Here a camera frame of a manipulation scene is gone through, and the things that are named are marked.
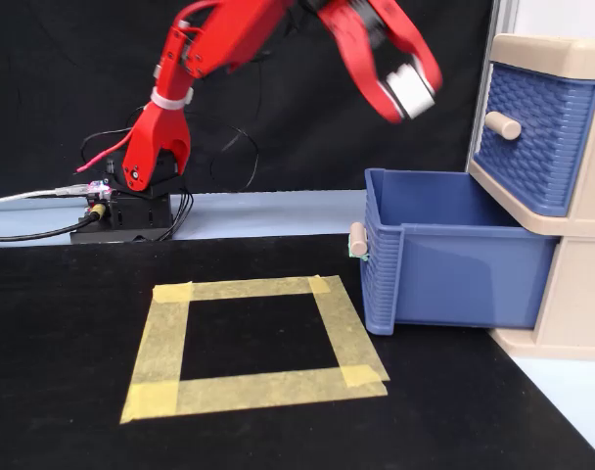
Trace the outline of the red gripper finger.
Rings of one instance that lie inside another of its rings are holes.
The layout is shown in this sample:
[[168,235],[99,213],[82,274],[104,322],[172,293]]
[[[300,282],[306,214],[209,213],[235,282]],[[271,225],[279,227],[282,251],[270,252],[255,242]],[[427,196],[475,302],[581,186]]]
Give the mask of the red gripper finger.
[[442,85],[442,74],[424,37],[395,1],[370,0],[385,26],[388,39],[412,57],[413,67],[432,94]]
[[354,40],[348,39],[342,47],[337,45],[349,76],[378,114],[389,122],[402,121],[403,111],[379,80],[372,47],[367,44],[364,29],[361,26],[355,26],[352,29],[352,36]]

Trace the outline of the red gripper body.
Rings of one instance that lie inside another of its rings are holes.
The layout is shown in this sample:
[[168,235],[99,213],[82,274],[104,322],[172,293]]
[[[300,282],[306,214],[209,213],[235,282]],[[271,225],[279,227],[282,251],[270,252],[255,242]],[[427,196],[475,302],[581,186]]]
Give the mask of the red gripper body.
[[364,29],[369,47],[379,47],[384,42],[384,20],[368,1],[304,0],[298,4],[318,17],[339,47],[348,39],[354,40],[352,29],[357,25]]

